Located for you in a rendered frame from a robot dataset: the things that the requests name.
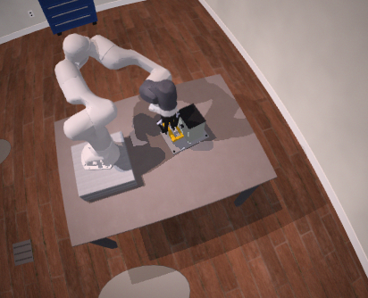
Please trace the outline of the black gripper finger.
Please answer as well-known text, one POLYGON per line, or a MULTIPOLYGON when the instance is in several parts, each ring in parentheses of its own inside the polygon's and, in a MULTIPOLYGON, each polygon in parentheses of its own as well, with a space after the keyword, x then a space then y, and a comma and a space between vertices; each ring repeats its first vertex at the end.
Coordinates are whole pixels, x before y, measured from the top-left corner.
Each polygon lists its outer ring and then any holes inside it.
POLYGON ((156 123, 157 123, 158 127, 161 128, 162 132, 163 133, 165 132, 165 135, 167 136, 167 138, 169 138, 169 131, 168 131, 169 121, 166 121, 166 123, 164 123, 164 128, 162 126, 162 120, 157 121, 156 123))
POLYGON ((176 114, 177 114, 177 116, 175 117, 175 119, 170 122, 171 131, 172 131, 173 135, 174 135, 175 127, 178 127, 178 123, 179 123, 179 119, 180 119, 180 113, 177 112, 176 114))

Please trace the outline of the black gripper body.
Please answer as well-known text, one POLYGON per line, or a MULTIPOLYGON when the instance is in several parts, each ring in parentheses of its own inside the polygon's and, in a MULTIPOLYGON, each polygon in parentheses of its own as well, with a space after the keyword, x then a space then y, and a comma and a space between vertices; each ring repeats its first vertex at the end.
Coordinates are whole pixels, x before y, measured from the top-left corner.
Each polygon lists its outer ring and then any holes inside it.
POLYGON ((171 116, 171 117, 164 117, 163 115, 161 115, 161 120, 162 120, 163 123, 166 123, 166 121, 171 122, 172 120, 175 119, 176 116, 177 116, 176 113, 173 116, 171 116))

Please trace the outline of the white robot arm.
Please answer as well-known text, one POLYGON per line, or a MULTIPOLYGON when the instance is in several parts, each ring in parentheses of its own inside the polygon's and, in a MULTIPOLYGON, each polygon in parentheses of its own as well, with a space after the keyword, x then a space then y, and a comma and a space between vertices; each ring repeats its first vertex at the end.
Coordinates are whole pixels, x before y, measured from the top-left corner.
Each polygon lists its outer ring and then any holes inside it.
POLYGON ((68 103, 86 106, 86 109, 64 122, 63 130, 70 140, 88 142, 89 149, 85 145, 81 154, 85 170, 110 170, 120 156, 119 147, 114 144, 105 127, 117 117, 117 107, 111 100, 93 94, 79 70, 88 61, 88 56, 109 70, 137 65, 148 71, 150 75, 139 87, 139 93, 144 101, 150 103, 149 111, 164 117, 171 117, 179 111, 177 90, 171 81, 171 73, 142 54, 123 49, 100 35, 89 39, 76 33, 64 39, 63 50, 65 59, 57 63, 54 69, 59 86, 68 103), (78 65, 79 69, 76 69, 78 65))

